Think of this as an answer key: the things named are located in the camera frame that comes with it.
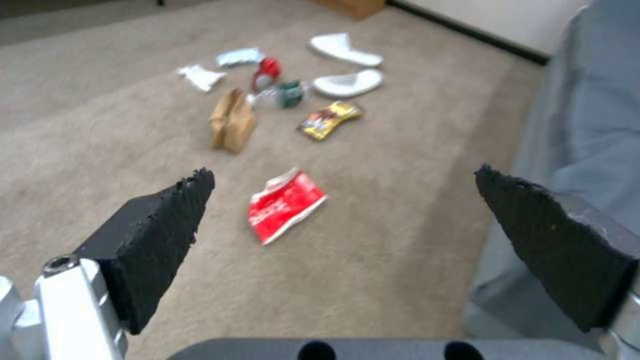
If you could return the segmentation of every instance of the wooden box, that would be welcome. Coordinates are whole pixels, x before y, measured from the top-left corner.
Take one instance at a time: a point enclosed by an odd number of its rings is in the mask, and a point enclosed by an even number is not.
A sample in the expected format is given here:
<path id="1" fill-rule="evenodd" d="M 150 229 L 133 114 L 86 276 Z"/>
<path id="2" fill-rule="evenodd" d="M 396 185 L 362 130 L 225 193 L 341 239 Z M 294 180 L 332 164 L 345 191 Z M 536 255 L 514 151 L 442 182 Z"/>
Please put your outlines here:
<path id="1" fill-rule="evenodd" d="M 377 13 L 385 7 L 385 0 L 312 0 L 336 12 L 360 20 Z"/>

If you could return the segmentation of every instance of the trash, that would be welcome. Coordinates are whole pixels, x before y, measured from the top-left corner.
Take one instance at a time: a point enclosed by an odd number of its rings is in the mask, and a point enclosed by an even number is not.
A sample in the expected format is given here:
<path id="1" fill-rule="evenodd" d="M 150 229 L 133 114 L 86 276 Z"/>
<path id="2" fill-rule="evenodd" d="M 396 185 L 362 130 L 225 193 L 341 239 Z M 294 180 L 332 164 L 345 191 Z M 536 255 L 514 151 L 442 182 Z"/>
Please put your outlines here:
<path id="1" fill-rule="evenodd" d="M 254 92 L 261 92 L 273 85 L 280 77 L 282 69 L 276 58 L 264 58 L 260 61 L 258 70 L 253 75 L 251 88 Z"/>
<path id="2" fill-rule="evenodd" d="M 251 196 L 249 224 L 260 243 L 267 245 L 309 216 L 326 198 L 304 172 L 293 168 L 267 181 L 263 191 Z"/>
<path id="3" fill-rule="evenodd" d="M 257 47 L 231 50 L 216 56 L 219 67 L 233 67 L 242 64 L 258 64 L 264 59 L 264 54 Z"/>
<path id="4" fill-rule="evenodd" d="M 181 67 L 178 69 L 178 74 L 187 78 L 193 86 L 203 92 L 210 92 L 213 85 L 227 75 L 226 72 L 206 70 L 201 65 Z"/>
<path id="5" fill-rule="evenodd" d="M 289 81 L 278 85 L 280 106 L 289 109 L 295 108 L 305 95 L 300 81 Z"/>
<path id="6" fill-rule="evenodd" d="M 240 152 L 255 129 L 255 115 L 244 92 L 233 89 L 222 96 L 209 118 L 212 147 Z"/>
<path id="7" fill-rule="evenodd" d="M 360 105 L 336 101 L 325 109 L 311 113 L 298 126 L 298 130 L 314 140 L 322 141 L 341 123 L 357 119 L 364 113 Z"/>
<path id="8" fill-rule="evenodd" d="M 258 95 L 247 95 L 254 107 L 269 104 L 279 108 L 294 108 L 307 96 L 310 87 L 300 80 L 288 81 L 263 90 Z"/>

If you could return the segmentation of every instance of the yellow snack wrapper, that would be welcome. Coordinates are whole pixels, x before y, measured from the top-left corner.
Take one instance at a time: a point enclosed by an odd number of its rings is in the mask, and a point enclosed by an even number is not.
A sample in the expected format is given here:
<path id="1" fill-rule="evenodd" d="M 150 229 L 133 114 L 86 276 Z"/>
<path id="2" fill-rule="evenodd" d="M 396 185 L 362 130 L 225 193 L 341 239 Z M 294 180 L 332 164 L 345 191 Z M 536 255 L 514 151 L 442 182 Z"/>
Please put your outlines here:
<path id="1" fill-rule="evenodd" d="M 364 113 L 365 111 L 360 105 L 346 101 L 336 101 L 325 109 L 311 113 L 298 126 L 298 130 L 314 140 L 322 141 L 341 123 L 357 119 Z"/>

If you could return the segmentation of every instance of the white shoe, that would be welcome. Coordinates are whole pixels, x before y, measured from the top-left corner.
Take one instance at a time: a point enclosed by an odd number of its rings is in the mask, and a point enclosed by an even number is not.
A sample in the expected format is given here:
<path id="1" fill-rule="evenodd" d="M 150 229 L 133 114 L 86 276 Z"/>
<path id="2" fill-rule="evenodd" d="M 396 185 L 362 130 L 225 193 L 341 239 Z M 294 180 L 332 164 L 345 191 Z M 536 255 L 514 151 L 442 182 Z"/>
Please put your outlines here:
<path id="1" fill-rule="evenodd" d="M 320 53 L 362 66 L 376 67 L 382 64 L 382 56 L 351 48 L 347 33 L 318 35 L 311 38 L 309 45 Z"/>
<path id="2" fill-rule="evenodd" d="M 354 74 L 323 76 L 311 82 L 322 94 L 332 97 L 353 97 L 369 92 L 382 84 L 382 73 L 367 69 Z"/>

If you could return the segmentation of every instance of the baseboard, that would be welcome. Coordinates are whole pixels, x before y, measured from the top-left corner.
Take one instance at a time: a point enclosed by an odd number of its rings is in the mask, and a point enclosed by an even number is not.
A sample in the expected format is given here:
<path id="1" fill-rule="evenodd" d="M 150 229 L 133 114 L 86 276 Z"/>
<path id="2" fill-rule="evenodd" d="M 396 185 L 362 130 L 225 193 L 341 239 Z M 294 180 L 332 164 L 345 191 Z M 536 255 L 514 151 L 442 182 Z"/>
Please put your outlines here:
<path id="1" fill-rule="evenodd" d="M 518 47 L 517 45 L 514 45 L 507 41 L 504 41 L 504 40 L 492 37 L 490 35 L 487 35 L 485 33 L 482 33 L 480 31 L 476 31 L 474 29 L 468 28 L 462 24 L 446 19 L 442 16 L 439 16 L 438 14 L 429 12 L 428 10 L 425 10 L 423 8 L 412 6 L 410 4 L 407 4 L 402 1 L 397 1 L 397 0 L 387 0 L 387 4 L 390 6 L 394 6 L 398 9 L 404 10 L 413 15 L 416 15 L 418 17 L 422 17 L 423 19 L 429 20 L 431 22 L 435 22 L 438 25 L 457 31 L 458 33 L 463 33 L 464 35 L 467 35 L 476 40 L 482 41 L 486 44 L 495 46 L 511 54 L 517 55 L 521 58 L 525 58 L 529 61 L 533 61 L 534 63 L 540 64 L 540 65 L 546 65 L 549 62 L 548 56 L 538 54 L 534 51 L 524 49 L 523 47 Z"/>

